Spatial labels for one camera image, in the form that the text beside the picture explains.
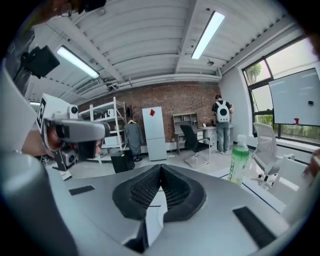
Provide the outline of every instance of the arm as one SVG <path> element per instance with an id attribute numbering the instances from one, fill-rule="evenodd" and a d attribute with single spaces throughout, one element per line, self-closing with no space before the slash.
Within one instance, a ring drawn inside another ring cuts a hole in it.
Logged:
<path id="1" fill-rule="evenodd" d="M 234 106 L 230 104 L 229 102 L 226 102 L 226 107 L 229 109 L 229 113 L 233 114 L 234 113 Z"/>
<path id="2" fill-rule="evenodd" d="M 29 132 L 24 141 L 22 152 L 33 157 L 49 155 L 50 157 L 55 158 L 54 153 L 47 150 L 43 145 L 41 134 L 38 130 L 31 130 Z"/>
<path id="3" fill-rule="evenodd" d="M 230 112 L 230 114 L 234 113 L 234 106 L 233 105 L 231 105 L 231 107 L 229 108 L 229 112 Z"/>

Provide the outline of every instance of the white refrigerator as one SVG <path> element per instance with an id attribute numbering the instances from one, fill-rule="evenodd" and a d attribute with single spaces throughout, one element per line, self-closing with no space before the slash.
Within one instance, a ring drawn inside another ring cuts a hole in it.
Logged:
<path id="1" fill-rule="evenodd" d="M 142 116 L 149 160 L 167 159 L 162 108 L 160 106 L 143 108 Z"/>

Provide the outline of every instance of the brick wall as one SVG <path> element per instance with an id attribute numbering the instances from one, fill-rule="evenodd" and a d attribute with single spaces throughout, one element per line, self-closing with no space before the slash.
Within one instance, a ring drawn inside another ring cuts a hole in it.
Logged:
<path id="1" fill-rule="evenodd" d="M 95 107 L 111 102 L 113 97 L 116 97 L 117 101 L 135 107 L 133 109 L 133 119 L 140 124 L 142 134 L 145 136 L 142 109 L 161 106 L 165 141 L 172 142 L 174 132 L 172 115 L 196 112 L 199 125 L 211 123 L 214 118 L 211 108 L 215 102 L 216 94 L 220 94 L 217 83 L 176 82 L 155 84 L 102 96 L 79 106 L 79 111 L 89 109 L 90 104 Z"/>

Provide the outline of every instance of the ceiling light fixture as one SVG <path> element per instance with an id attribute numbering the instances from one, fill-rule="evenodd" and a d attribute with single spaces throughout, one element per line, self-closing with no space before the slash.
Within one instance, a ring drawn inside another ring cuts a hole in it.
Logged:
<path id="1" fill-rule="evenodd" d="M 209 22 L 206 24 L 204 32 L 202 33 L 198 44 L 196 45 L 194 52 L 191 56 L 192 59 L 199 59 L 201 54 L 206 49 L 211 38 L 214 36 L 225 16 L 219 12 L 214 11 L 209 19 Z"/>
<path id="2" fill-rule="evenodd" d="M 92 78 L 98 78 L 100 75 L 94 69 L 92 69 L 88 64 L 86 64 L 83 60 L 77 57 L 72 51 L 66 48 L 64 45 L 61 46 L 56 52 L 59 56 L 72 63 L 82 71 L 86 72 Z"/>

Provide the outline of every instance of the window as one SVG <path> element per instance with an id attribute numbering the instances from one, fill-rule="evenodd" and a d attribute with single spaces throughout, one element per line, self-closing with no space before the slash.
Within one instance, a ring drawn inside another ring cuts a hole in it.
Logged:
<path id="1" fill-rule="evenodd" d="M 320 144 L 320 127 L 282 124 L 281 137 Z"/>
<path id="2" fill-rule="evenodd" d="M 314 67 L 318 58 L 309 40 L 303 39 L 266 58 L 274 79 Z"/>
<path id="3" fill-rule="evenodd" d="M 279 125 L 274 124 L 274 116 L 272 114 L 262 114 L 262 115 L 255 115 L 254 122 L 259 124 L 265 124 L 267 126 L 272 126 L 274 135 L 278 136 L 279 132 Z"/>
<path id="4" fill-rule="evenodd" d="M 257 89 L 252 89 L 251 93 L 254 112 L 268 110 L 272 111 L 274 107 L 272 104 L 271 92 L 268 84 Z"/>
<path id="5" fill-rule="evenodd" d="M 318 126 L 274 124 L 274 106 L 269 87 L 269 82 L 274 79 L 314 68 L 318 64 L 313 47 L 305 38 L 243 69 L 251 100 L 253 122 L 273 127 L 278 138 L 320 145 Z"/>
<path id="6" fill-rule="evenodd" d="M 246 68 L 244 76 L 248 86 L 271 77 L 267 64 L 264 60 Z"/>

